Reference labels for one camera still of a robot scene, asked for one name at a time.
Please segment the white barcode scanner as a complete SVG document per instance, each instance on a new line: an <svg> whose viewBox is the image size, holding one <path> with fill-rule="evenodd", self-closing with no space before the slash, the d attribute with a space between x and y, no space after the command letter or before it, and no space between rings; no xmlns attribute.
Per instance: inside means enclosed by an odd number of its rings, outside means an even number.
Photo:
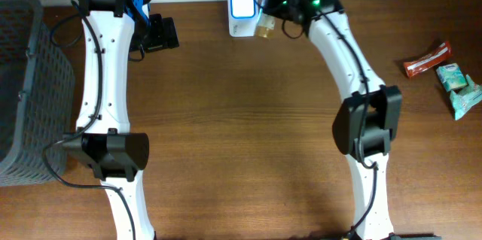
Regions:
<svg viewBox="0 0 482 240"><path fill-rule="evenodd" d="M227 8L230 36L252 37L255 34L259 15L256 0L227 0Z"/></svg>

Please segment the teal snack bag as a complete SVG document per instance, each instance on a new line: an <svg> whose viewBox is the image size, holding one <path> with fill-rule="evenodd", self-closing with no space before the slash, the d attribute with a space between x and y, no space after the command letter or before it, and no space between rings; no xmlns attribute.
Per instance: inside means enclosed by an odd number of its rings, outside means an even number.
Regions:
<svg viewBox="0 0 482 240"><path fill-rule="evenodd" d="M450 92L450 101L454 110L454 119L461 119L473 106L481 101L481 85L476 84L467 74L468 85L458 93Z"/></svg>

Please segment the white Pantene cream tube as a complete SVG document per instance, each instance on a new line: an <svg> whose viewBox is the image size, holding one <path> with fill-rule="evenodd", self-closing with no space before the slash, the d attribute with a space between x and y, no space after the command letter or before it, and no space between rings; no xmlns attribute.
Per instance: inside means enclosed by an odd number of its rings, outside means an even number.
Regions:
<svg viewBox="0 0 482 240"><path fill-rule="evenodd" d="M269 3L269 0L262 0L260 4L260 15L255 28L255 35L257 37L269 38L270 34L275 28L275 17L271 15L279 3Z"/></svg>

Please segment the orange snack packet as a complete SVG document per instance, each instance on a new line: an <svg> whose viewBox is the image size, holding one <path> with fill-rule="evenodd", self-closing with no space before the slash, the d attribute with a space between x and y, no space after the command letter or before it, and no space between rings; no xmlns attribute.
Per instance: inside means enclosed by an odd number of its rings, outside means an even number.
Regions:
<svg viewBox="0 0 482 240"><path fill-rule="evenodd" d="M411 78L442 63L453 55L449 41L445 41L432 52L412 62L403 64L406 75Z"/></svg>

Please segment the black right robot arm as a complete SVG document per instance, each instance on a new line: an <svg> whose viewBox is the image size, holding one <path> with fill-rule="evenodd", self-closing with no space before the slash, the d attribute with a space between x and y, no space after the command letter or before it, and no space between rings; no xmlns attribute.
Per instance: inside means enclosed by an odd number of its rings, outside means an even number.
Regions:
<svg viewBox="0 0 482 240"><path fill-rule="evenodd" d="M389 216L386 170L401 113L401 91L371 68L349 27L340 0L263 0L262 13L293 22L321 53L340 94L332 124L346 157L355 199L345 239L395 239Z"/></svg>

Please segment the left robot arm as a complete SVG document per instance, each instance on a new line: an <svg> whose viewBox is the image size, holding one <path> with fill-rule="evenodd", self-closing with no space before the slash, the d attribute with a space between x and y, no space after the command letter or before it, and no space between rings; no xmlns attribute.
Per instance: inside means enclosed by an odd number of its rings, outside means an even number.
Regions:
<svg viewBox="0 0 482 240"><path fill-rule="evenodd" d="M85 72L76 131L63 149L91 169L108 197L119 239L155 239L143 176L149 138L131 132L127 111L130 54L179 46L171 17L151 14L152 0L75 0L84 28Z"/></svg>

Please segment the grey plastic mesh basket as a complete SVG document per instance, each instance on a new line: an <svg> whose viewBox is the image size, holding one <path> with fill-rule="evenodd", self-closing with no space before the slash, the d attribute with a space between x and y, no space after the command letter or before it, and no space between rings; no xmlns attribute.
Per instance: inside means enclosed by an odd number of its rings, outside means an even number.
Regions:
<svg viewBox="0 0 482 240"><path fill-rule="evenodd" d="M39 0L1 0L1 185L52 181L67 155L49 145L70 128L75 75L49 40Z"/></svg>

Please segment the teal Kleenex tissue pack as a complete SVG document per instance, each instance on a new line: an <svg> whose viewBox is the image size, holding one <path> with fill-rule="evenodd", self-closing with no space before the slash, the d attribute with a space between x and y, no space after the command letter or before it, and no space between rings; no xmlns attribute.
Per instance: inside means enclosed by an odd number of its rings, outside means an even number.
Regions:
<svg viewBox="0 0 482 240"><path fill-rule="evenodd" d="M468 85L460 67L456 63L438 67L436 73L447 92L459 90Z"/></svg>

